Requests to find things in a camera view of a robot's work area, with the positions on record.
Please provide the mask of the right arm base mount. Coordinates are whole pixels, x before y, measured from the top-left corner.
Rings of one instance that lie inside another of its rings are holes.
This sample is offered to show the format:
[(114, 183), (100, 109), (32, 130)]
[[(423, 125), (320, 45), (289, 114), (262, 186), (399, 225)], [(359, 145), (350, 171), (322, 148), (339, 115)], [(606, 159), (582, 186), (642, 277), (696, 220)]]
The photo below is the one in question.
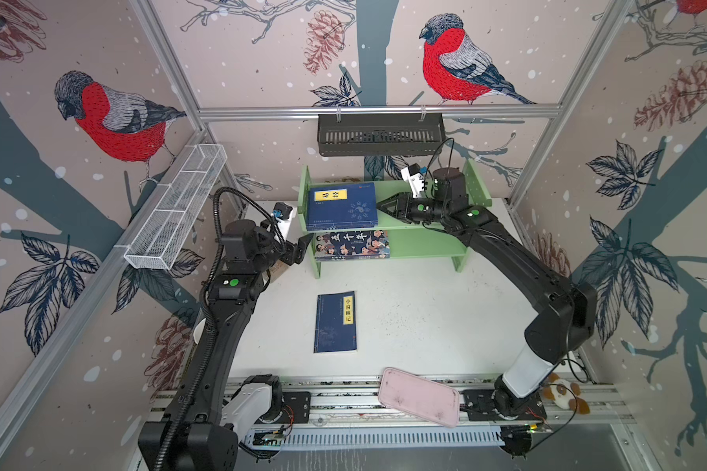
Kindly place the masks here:
[(524, 421), (544, 422), (547, 413), (538, 392), (528, 398), (516, 398), (512, 394), (489, 389), (464, 390), (461, 392), (462, 412), (469, 421), (498, 422)]

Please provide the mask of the blue book yellow label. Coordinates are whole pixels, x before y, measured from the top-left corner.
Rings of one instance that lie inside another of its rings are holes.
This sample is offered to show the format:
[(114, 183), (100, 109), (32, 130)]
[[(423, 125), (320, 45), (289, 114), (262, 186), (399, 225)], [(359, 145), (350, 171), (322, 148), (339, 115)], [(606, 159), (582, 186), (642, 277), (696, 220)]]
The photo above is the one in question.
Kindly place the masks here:
[(354, 292), (320, 294), (317, 297), (315, 353), (357, 350), (356, 307)]
[(318, 186), (308, 191), (306, 229), (312, 232), (374, 228), (378, 224), (373, 183)]

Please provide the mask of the colourful illustrated history book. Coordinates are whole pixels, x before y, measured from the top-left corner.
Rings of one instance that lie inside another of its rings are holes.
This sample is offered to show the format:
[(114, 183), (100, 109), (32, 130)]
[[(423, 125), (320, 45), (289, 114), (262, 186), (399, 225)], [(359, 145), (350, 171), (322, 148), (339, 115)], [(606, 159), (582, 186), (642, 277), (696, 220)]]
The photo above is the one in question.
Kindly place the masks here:
[(316, 234), (312, 241), (316, 260), (387, 259), (391, 247), (385, 231), (347, 231)]

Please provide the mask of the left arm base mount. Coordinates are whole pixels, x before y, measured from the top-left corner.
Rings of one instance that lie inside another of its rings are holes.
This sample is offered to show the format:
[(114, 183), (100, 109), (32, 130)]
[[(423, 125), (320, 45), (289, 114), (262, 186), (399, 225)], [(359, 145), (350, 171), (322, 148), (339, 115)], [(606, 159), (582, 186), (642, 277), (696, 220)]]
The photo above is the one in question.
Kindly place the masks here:
[(259, 417), (256, 425), (308, 424), (310, 421), (311, 393), (283, 392), (282, 402), (277, 411), (269, 411)]

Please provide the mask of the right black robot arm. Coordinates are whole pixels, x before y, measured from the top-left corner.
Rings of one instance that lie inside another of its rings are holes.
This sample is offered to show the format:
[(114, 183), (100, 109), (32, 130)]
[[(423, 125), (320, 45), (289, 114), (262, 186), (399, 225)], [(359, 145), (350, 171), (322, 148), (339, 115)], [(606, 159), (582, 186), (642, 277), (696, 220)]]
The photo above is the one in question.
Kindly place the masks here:
[(597, 291), (590, 284), (575, 284), (547, 267), (516, 241), (486, 207), (469, 202), (465, 175), (442, 168), (426, 195), (422, 172), (406, 171), (405, 179), (418, 180), (410, 192), (400, 192), (377, 203), (388, 216), (406, 224), (454, 237), (491, 262), (526, 297), (536, 317), (524, 330), (526, 346), (512, 367), (495, 382), (493, 402), (507, 419), (519, 416), (543, 381), (594, 333)]

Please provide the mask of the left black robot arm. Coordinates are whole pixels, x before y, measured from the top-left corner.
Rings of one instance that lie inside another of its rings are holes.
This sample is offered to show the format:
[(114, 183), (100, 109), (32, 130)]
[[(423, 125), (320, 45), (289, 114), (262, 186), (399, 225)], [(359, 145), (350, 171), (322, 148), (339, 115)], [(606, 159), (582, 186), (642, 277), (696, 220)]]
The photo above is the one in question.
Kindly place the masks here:
[(218, 249), (200, 291), (203, 323), (196, 352), (163, 417), (145, 423), (137, 441), (150, 470), (231, 470), (241, 451), (257, 461), (272, 457), (244, 439), (257, 420), (282, 415), (279, 378), (249, 377), (231, 398), (225, 389), (241, 337), (269, 288), (271, 267), (302, 263), (311, 238), (286, 240), (295, 210), (283, 202), (259, 213), (260, 223), (223, 224), (220, 211), (213, 211)]

